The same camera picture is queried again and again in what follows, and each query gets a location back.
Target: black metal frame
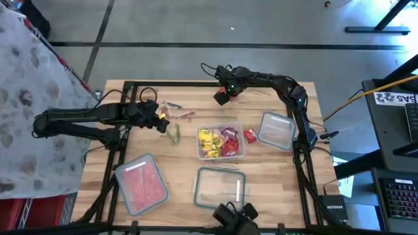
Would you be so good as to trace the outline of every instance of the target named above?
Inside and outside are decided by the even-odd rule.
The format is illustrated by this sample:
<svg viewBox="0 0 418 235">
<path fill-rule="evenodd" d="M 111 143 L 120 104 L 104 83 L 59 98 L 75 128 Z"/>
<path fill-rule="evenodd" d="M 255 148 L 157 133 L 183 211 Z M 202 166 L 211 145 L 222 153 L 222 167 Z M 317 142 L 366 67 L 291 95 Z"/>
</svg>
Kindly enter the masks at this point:
<svg viewBox="0 0 418 235">
<path fill-rule="evenodd" d="M 128 94 L 129 90 L 132 90 L 131 98 L 134 100 L 137 96 L 138 87 L 140 86 L 193 86 L 193 87 L 219 87 L 219 84 L 217 82 L 135 82 L 135 81 L 126 81 L 123 85 L 123 92 Z M 121 102 L 126 102 L 125 96 L 121 96 Z M 292 118 L 292 112 L 287 107 L 287 115 Z M 120 150 L 120 156 L 118 159 L 118 163 L 116 166 L 121 165 L 124 163 L 125 160 L 125 154 L 126 154 L 126 147 L 127 147 L 127 141 L 129 139 L 129 131 L 128 129 L 127 134 L 123 137 L 124 145 L 122 146 L 122 149 Z M 305 161 L 306 161 L 306 168 L 308 171 L 308 177 L 304 175 L 303 169 L 300 166 L 301 160 L 300 160 L 300 149 L 297 148 L 296 145 L 294 145 L 294 157 L 296 164 L 299 164 L 299 166 L 296 167 L 297 171 L 297 178 L 298 178 L 298 184 L 299 184 L 299 191 L 300 191 L 300 202 L 302 204 L 302 212 L 303 212 L 303 218 L 306 228 L 287 228 L 286 232 L 303 232 L 307 233 L 311 229 L 312 231 L 315 231 L 317 233 L 320 233 L 320 230 L 317 229 L 313 224 L 311 224 L 310 220 L 310 214 L 309 214 L 309 208 L 308 208 L 308 201 L 306 198 L 306 190 L 314 196 L 317 196 L 317 187 L 315 182 L 315 174 L 314 169 L 312 165 L 312 158 L 310 153 L 303 153 Z M 50 228 L 36 228 L 36 229 L 28 229 L 28 230 L 11 230 L 6 232 L 0 232 L 0 234 L 55 234 L 56 232 L 59 232 L 60 234 L 91 234 L 94 232 L 105 232 L 108 231 L 109 234 L 112 233 L 113 230 L 118 231 L 125 231 L 125 232 L 131 232 L 131 234 L 138 234 L 142 230 L 147 231 L 170 231 L 170 232 L 200 232 L 203 234 L 213 234 L 215 232 L 214 228 L 204 228 L 204 227 L 150 227 L 150 226 L 138 226 L 137 221 L 133 221 L 133 224 L 131 226 L 114 226 L 114 214 L 116 210 L 116 204 L 117 204 L 117 198 L 118 198 L 118 192 L 119 192 L 119 185 L 116 183 L 115 176 L 112 175 L 112 170 L 115 166 L 113 165 L 114 157 L 116 152 L 115 151 L 109 151 L 108 154 L 108 161 L 106 163 L 106 168 L 104 171 L 103 176 L 103 182 L 101 187 L 101 194 L 97 197 L 95 202 L 91 205 L 91 208 L 87 210 L 87 212 L 77 220 L 76 222 L 70 223 L 69 225 L 63 225 L 63 226 L 57 226 L 57 227 L 50 227 Z M 113 187 L 112 191 L 112 198 L 110 200 L 110 208 L 109 208 L 109 214 L 106 222 L 102 222 L 102 214 L 103 214 L 103 208 L 105 205 L 105 200 L 107 194 L 110 192 L 110 190 Z M 314 204 L 315 206 L 315 215 L 317 217 L 317 223 L 320 226 L 320 228 L 326 228 L 323 227 L 323 216 L 321 215 L 321 212 L 319 210 L 319 205 Z M 94 223 L 90 223 L 91 218 L 95 216 Z M 280 227 L 284 228 L 282 225 L 278 226 L 277 228 L 260 228 L 260 232 L 283 232 L 280 231 Z"/>
<path fill-rule="evenodd" d="M 375 26 L 349 26 L 345 28 L 346 33 L 400 33 L 408 35 L 411 30 L 408 27 L 387 27 L 395 16 L 410 2 L 410 0 L 399 0 L 399 2 L 386 14 L 386 16 Z"/>
</svg>

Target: fabric cloth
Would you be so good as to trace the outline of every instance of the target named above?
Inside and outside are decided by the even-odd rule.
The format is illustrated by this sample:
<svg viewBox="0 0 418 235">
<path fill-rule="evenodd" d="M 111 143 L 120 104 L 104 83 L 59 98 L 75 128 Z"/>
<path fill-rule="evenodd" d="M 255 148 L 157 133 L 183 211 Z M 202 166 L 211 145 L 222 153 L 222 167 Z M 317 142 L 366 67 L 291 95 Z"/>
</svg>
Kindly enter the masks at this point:
<svg viewBox="0 0 418 235">
<path fill-rule="evenodd" d="M 34 117 L 48 108 L 89 108 L 96 101 L 0 3 L 0 198 L 76 192 L 90 140 L 33 138 Z"/>
</svg>

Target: netgear logo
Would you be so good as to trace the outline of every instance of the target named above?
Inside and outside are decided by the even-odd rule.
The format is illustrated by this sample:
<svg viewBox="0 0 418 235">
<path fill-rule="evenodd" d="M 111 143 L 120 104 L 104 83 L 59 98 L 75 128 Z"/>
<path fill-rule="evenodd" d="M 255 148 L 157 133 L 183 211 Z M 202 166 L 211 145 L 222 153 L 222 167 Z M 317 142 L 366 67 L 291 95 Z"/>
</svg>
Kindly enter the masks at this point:
<svg viewBox="0 0 418 235">
<path fill-rule="evenodd" d="M 342 209 L 342 206 L 327 206 L 327 209 Z"/>
</svg>

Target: sticker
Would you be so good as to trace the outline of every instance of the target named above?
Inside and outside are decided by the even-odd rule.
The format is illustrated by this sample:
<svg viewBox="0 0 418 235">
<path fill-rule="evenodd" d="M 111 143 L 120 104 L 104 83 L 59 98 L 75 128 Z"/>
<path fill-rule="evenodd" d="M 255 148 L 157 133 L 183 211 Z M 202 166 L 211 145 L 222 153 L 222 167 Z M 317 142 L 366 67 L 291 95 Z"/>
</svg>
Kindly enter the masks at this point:
<svg viewBox="0 0 418 235">
<path fill-rule="evenodd" d="M 397 183 L 408 183 L 408 184 L 412 184 L 413 185 L 413 182 L 411 180 L 398 180 L 398 179 L 395 179 L 394 181 L 397 182 Z"/>
<path fill-rule="evenodd" d="M 130 166 L 130 167 L 126 168 L 126 169 L 125 169 L 125 171 L 130 171 L 130 170 L 133 170 L 133 169 L 135 169 L 135 168 L 138 168 L 138 167 L 144 166 L 145 164 L 146 164 L 146 162 L 141 162 L 141 163 L 135 164 L 135 165 L 133 165 L 133 166 Z"/>
<path fill-rule="evenodd" d="M 376 104 L 380 105 L 405 106 L 405 104 L 417 102 L 415 94 L 409 93 L 374 92 L 373 95 Z"/>
</svg>

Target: desk leg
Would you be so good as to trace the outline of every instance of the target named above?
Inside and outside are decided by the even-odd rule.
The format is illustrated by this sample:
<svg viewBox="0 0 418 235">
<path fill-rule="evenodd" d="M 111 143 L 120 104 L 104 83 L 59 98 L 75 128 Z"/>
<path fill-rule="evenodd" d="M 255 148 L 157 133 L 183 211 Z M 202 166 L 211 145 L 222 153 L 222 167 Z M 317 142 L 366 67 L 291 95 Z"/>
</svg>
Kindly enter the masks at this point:
<svg viewBox="0 0 418 235">
<path fill-rule="evenodd" d="M 410 0 L 399 0 L 399 2 L 386 14 L 386 16 L 375 27 L 346 27 L 346 33 L 410 33 L 408 27 L 386 27 L 393 18 L 410 2 Z"/>
<path fill-rule="evenodd" d="M 383 161 L 381 160 L 380 149 L 367 153 L 361 157 L 357 157 L 354 160 L 348 161 L 343 164 L 335 166 L 335 174 L 337 179 L 344 179 L 366 170 L 370 170 L 372 167 L 384 168 Z"/>
</svg>

